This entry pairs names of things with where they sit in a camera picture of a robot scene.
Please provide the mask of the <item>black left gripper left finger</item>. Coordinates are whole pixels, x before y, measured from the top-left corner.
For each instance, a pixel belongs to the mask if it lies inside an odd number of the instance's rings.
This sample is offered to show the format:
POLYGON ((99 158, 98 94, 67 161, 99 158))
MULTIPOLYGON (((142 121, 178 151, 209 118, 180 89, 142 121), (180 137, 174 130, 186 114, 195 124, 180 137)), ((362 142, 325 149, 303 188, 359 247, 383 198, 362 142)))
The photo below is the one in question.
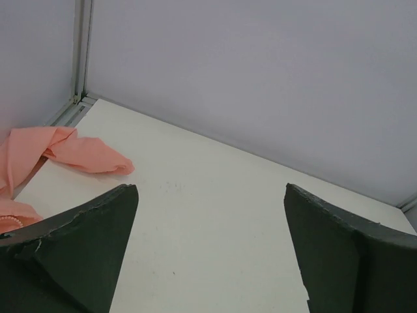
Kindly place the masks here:
POLYGON ((109 312, 139 194, 104 194, 1 234, 2 312, 109 312))

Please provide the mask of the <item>peach pink zip jacket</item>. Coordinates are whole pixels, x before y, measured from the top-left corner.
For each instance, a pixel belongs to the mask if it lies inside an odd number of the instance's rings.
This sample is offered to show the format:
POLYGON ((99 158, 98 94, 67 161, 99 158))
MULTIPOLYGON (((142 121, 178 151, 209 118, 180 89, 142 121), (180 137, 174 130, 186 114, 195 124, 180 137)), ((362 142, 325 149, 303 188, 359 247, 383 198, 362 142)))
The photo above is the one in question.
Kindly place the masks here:
POLYGON ((80 138, 75 128, 13 128, 1 144, 1 233, 42 220, 33 207, 12 198, 43 157, 83 173, 129 175, 135 170, 130 159, 99 138, 80 138))

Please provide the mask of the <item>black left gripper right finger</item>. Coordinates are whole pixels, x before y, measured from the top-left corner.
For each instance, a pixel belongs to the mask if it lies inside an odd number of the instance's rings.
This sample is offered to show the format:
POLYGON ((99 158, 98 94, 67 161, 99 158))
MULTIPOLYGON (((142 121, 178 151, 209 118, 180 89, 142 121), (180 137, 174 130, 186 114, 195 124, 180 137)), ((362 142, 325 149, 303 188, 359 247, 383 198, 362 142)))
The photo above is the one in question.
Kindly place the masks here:
POLYGON ((284 209, 310 312, 415 312, 416 236, 287 184, 284 209))

